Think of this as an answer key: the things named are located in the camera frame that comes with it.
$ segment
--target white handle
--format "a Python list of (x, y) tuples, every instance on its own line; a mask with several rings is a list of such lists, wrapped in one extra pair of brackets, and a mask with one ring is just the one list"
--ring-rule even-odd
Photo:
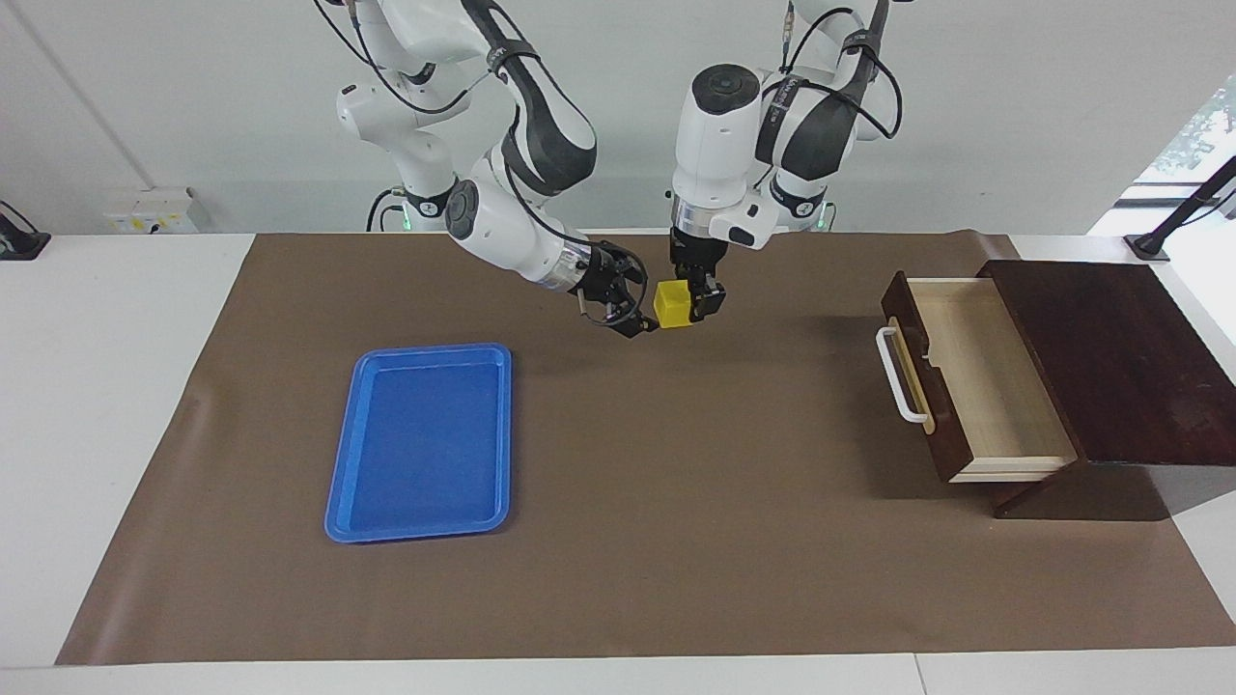
[(875, 333), (875, 349), (880, 352), (880, 361), (884, 362), (884, 373), (889, 377), (889, 388), (892, 390), (892, 399), (897, 402), (897, 412), (906, 422), (922, 424), (927, 422), (927, 413), (916, 413), (910, 409), (906, 402), (906, 392), (901, 388), (901, 380), (897, 378), (897, 370), (892, 366), (892, 352), (889, 351), (889, 338), (897, 335), (897, 329), (886, 325)]

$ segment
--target plastic tray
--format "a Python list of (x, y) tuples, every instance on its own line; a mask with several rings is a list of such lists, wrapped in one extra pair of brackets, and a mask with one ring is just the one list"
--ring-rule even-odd
[(378, 350), (356, 362), (326, 505), (331, 539), (482, 533), (509, 506), (509, 350)]

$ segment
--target brown table covering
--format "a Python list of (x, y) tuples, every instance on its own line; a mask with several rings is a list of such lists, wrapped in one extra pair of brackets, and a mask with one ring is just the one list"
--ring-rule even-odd
[[(670, 276), (665, 237), (623, 242)], [(879, 299), (989, 257), (779, 237), (730, 251), (721, 314), (628, 341), (444, 236), (258, 236), (57, 663), (1236, 643), (1170, 521), (997, 521), (936, 480)], [(471, 341), (514, 354), (506, 524), (329, 540), (357, 357)]]

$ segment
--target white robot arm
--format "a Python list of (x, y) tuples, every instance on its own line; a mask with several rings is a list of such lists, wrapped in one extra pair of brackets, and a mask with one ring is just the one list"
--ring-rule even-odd
[[(691, 322), (721, 308), (716, 268), (730, 244), (759, 250), (777, 231), (822, 225), (827, 178), (854, 141), (896, 135), (901, 90), (879, 59), (887, 12), (889, 0), (795, 0), (786, 54), (795, 14), (811, 26), (779, 70), (719, 64), (696, 75), (679, 124), (670, 245)], [(808, 38), (821, 68), (797, 64)], [(756, 161), (769, 168), (753, 187)]]
[[(591, 176), (597, 142), (536, 51), (493, 0), (330, 0), (346, 4), (363, 58), (383, 87), (349, 85), (340, 120), (386, 148), (409, 219), (441, 229), (472, 255), (546, 288), (604, 307), (592, 323), (633, 338), (655, 330), (640, 312), (648, 273), (629, 251), (591, 241), (548, 216), (546, 200)], [(486, 58), (515, 101), (507, 134), (459, 181), (445, 143), (420, 129), (468, 104), (457, 63)], [(638, 284), (639, 296), (629, 284)]]

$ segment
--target wall socket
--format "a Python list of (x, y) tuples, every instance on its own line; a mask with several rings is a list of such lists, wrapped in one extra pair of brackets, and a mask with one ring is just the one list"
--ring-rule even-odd
[(116, 234), (198, 234), (208, 220), (188, 188), (116, 192), (104, 216)]

